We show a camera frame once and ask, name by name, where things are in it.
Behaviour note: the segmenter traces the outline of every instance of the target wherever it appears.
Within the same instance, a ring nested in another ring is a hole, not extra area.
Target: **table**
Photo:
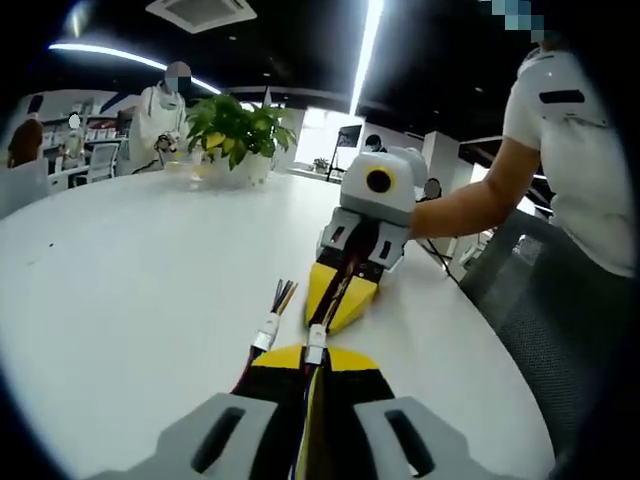
[[[70,177],[71,175],[75,175],[76,173],[84,173],[88,171],[89,171],[89,165],[83,165],[82,167],[67,168],[65,170],[52,173],[51,175],[49,175],[49,180],[58,180],[64,177]]]
[[[127,469],[240,376],[279,278],[300,281],[274,348],[304,342],[304,292],[339,186],[274,175],[191,190],[166,172],[63,192],[0,222],[0,352],[15,399],[73,478]],[[493,330],[414,242],[329,343],[463,432],[500,474],[543,478],[551,442]]]
[[[85,173],[89,171],[89,165],[82,167],[67,168],[60,172],[52,173],[49,175],[50,192],[59,193],[68,190],[69,177],[77,173]]]
[[[302,168],[289,168],[287,169],[287,171],[291,174],[291,175],[297,175],[299,177],[306,177],[306,178],[312,178],[314,180],[322,180],[323,182],[327,181],[327,174],[326,173],[318,173],[312,170],[305,170]],[[337,183],[340,184],[342,183],[342,179],[336,176],[331,176],[329,177],[329,183]]]

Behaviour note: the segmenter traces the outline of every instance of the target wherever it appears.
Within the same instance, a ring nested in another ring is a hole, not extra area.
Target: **black mesh chair back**
[[[560,228],[519,211],[461,282],[529,384],[556,456],[595,399],[629,318],[630,284]]]

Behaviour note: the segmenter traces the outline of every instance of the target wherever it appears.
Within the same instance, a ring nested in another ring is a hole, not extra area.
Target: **air conditioning vent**
[[[189,33],[257,17],[246,0],[156,0],[147,5],[147,11]]]

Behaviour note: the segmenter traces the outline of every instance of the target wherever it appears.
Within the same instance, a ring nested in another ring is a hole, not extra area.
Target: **white connector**
[[[264,352],[271,350],[273,343],[276,341],[279,327],[280,317],[275,313],[270,313],[267,321],[258,330],[256,339],[252,343],[252,346]]]
[[[307,337],[307,351],[305,363],[320,365],[324,358],[324,349],[327,348],[327,330],[319,323],[311,325]]]

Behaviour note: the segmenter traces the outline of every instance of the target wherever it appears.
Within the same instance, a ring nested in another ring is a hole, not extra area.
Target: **potted plant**
[[[288,115],[281,108],[244,109],[230,95],[200,99],[187,116],[189,152],[200,149],[214,162],[214,176],[232,186],[264,182],[276,149],[285,151],[296,136],[280,125]]]
[[[317,173],[321,173],[321,174],[325,174],[327,173],[327,170],[329,168],[329,160],[327,160],[326,158],[316,158],[313,161],[313,166],[316,169]]]

